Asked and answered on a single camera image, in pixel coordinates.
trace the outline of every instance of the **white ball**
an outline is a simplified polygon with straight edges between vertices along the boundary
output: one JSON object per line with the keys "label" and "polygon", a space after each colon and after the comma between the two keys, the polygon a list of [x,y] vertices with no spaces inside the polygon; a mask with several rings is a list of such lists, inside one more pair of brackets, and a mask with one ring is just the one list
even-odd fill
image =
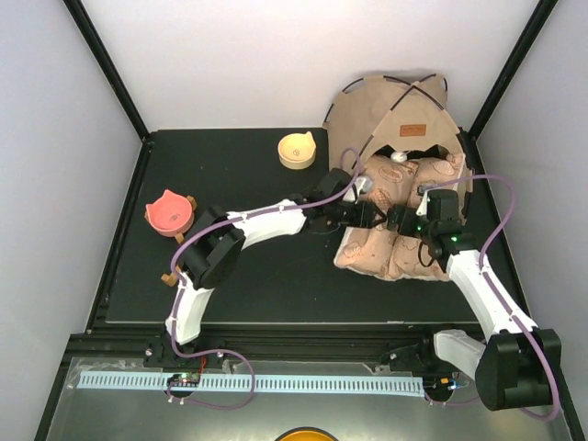
{"label": "white ball", "polygon": [[390,155],[390,159],[395,163],[403,163],[408,159],[405,152],[394,152]]}

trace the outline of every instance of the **yellow cat bowl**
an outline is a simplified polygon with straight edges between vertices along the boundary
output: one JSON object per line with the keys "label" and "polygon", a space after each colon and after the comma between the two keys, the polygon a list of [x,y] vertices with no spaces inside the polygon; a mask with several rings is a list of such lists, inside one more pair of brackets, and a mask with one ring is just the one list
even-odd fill
{"label": "yellow cat bowl", "polygon": [[312,133],[291,133],[277,145],[279,161],[292,170],[310,167],[316,157],[316,144]]}

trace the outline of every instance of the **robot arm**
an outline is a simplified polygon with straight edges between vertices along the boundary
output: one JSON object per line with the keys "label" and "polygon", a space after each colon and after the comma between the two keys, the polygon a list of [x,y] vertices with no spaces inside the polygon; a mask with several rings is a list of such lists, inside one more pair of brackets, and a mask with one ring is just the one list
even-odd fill
{"label": "robot arm", "polygon": [[[305,209],[309,203],[324,200],[343,190],[350,176],[334,169],[308,195],[294,195],[292,199],[263,209],[246,212],[224,212],[218,207],[208,209],[193,228],[194,232],[230,219],[243,219],[233,225],[208,234],[187,248],[178,259],[180,283],[175,298],[175,311],[165,321],[175,339],[184,345],[200,334],[202,316],[213,290],[232,272],[242,249],[283,235],[305,231],[324,232],[339,225],[373,228],[386,221],[386,214],[369,201],[358,201],[357,194],[369,190],[371,181],[360,176],[353,189],[342,198],[325,206]],[[254,213],[263,211],[263,216]]]}
{"label": "robot arm", "polygon": [[488,409],[551,404],[545,371],[512,317],[539,342],[552,370],[560,365],[560,339],[553,330],[539,329],[518,307],[486,257],[480,267],[475,238],[463,231],[459,221],[458,194],[442,189],[423,193],[418,209],[390,209],[388,228],[423,240],[431,259],[468,301],[486,341],[483,345],[460,330],[442,331],[433,336],[436,356],[475,379]]}

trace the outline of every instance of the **black frame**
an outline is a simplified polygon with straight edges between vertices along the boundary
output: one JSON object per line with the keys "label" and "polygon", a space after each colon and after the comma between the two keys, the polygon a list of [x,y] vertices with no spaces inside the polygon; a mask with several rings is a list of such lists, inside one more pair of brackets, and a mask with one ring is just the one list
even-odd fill
{"label": "black frame", "polygon": [[[153,143],[150,142],[151,133],[145,126],[138,109],[135,107],[132,98],[124,85],[115,64],[109,57],[107,50],[102,43],[90,16],[85,11],[81,0],[63,0],[73,20],[80,29],[85,41],[93,52],[96,61],[100,65],[105,77],[110,83],[117,99],[122,105],[131,124],[137,131],[142,146],[137,160],[135,170],[130,181],[129,191],[125,198],[119,223],[115,231],[113,242],[108,252],[104,272],[100,278],[96,298],[92,306],[90,318],[86,326],[85,334],[74,334],[70,337],[66,346],[62,363],[58,369],[51,394],[48,399],[45,411],[42,415],[36,440],[45,439],[51,426],[51,418],[57,407],[57,402],[62,390],[69,364],[73,357],[86,356],[116,356],[127,358],[143,358],[149,341],[156,338],[161,327],[158,325],[112,325],[105,321],[108,305],[108,292],[113,282],[114,272],[118,265],[120,251],[125,242],[127,229],[130,224],[130,215],[136,203],[144,172],[149,163]],[[506,61],[500,75],[496,79],[491,92],[488,94],[481,110],[469,130],[469,138],[472,145],[480,137],[493,111],[498,106],[508,85],[514,78],[519,66],[526,57],[533,42],[543,28],[549,15],[553,11],[558,0],[539,0],[537,6],[529,18],[521,36],[515,44],[508,60]],[[472,148],[469,154],[473,154],[472,162],[477,172],[483,173],[481,159],[476,148]],[[484,182],[484,190],[491,195],[490,186]],[[500,219],[498,210],[494,207],[495,218]],[[509,263],[516,275],[512,257],[509,256]],[[517,281],[517,290],[522,293],[520,283]],[[525,312],[528,312],[526,304],[521,305]],[[470,326],[467,329],[472,334],[479,332],[479,327]],[[297,330],[295,333],[289,329],[272,331],[268,333],[263,329],[220,329],[218,327],[203,328],[201,339],[208,347],[231,347],[242,351],[245,355],[257,359],[309,359],[309,360],[331,360],[331,361],[365,361],[373,360],[381,356],[382,352],[391,347],[414,342],[423,332],[424,327],[412,327],[399,325],[393,330],[390,328],[369,328],[364,333],[357,335],[356,328],[353,332],[339,329],[333,332],[330,329],[314,328],[313,330]],[[276,352],[276,343],[280,342],[279,351]],[[350,354],[349,347],[353,344],[353,352]],[[575,440],[584,440],[584,435],[578,415],[575,412],[571,401],[570,392],[567,388],[565,378],[561,371],[558,373],[560,380],[560,395],[562,407]]]}

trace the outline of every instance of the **small tag label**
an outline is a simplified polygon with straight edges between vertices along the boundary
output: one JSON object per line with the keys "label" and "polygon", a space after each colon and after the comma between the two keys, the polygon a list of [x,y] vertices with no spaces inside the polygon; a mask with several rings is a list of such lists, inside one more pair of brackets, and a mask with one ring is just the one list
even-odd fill
{"label": "small tag label", "polygon": [[401,136],[424,136],[426,124],[407,124],[401,126]]}

